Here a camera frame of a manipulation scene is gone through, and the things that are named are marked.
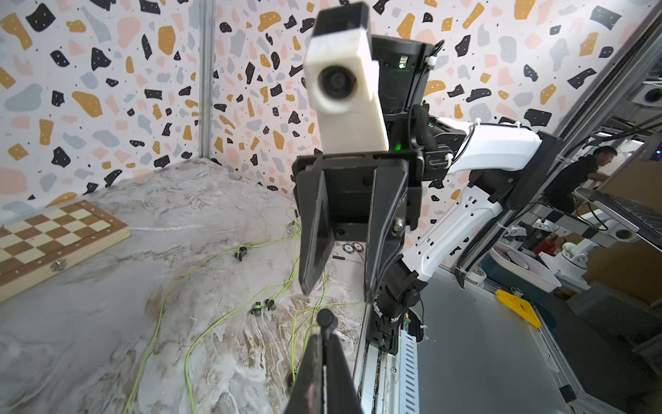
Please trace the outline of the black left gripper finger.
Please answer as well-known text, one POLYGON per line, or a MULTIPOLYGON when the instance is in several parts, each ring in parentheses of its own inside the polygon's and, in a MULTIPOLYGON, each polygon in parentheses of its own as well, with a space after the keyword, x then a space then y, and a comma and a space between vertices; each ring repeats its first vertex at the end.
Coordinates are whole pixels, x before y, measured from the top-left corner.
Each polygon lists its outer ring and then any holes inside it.
POLYGON ((302 224, 299 284, 302 292, 310 295, 334 246, 324 170, 310 169, 298 174, 298 210, 302 224))
POLYGON ((338 319, 329 309, 317 314, 320 333, 312 336, 294 379, 286 413, 362 412, 341 341, 338 319))
POLYGON ((387 270, 403 248, 409 166, 386 160, 374 170, 365 256, 365 302, 379 295, 387 270))

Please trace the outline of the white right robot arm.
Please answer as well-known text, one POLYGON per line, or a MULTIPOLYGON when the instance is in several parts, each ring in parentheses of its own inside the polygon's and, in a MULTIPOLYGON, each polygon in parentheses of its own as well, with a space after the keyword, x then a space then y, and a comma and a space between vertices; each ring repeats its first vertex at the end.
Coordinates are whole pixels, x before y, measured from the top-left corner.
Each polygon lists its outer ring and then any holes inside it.
POLYGON ((421 84, 438 51, 348 29, 315 32, 304 59, 322 152, 292 166, 299 284, 312 291, 335 243, 365 243, 368 337, 389 353, 441 262, 524 205, 552 157, 552 138, 517 124, 431 117, 421 84))

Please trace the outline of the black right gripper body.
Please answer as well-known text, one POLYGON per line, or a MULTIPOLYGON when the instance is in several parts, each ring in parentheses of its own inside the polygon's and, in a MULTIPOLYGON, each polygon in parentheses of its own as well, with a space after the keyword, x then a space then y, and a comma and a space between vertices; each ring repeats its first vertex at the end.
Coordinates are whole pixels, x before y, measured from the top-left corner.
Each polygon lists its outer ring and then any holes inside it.
POLYGON ((379 100, 389 149, 326 155, 321 148, 293 162, 297 205, 298 174, 324 170, 335 241, 367 241, 374 170, 386 160, 404 160, 409 166, 404 232, 417 227, 423 183, 447 175, 464 136, 433 119, 423 100, 424 85, 443 47, 442 42, 429 44, 371 34, 372 58, 379 62, 379 100))

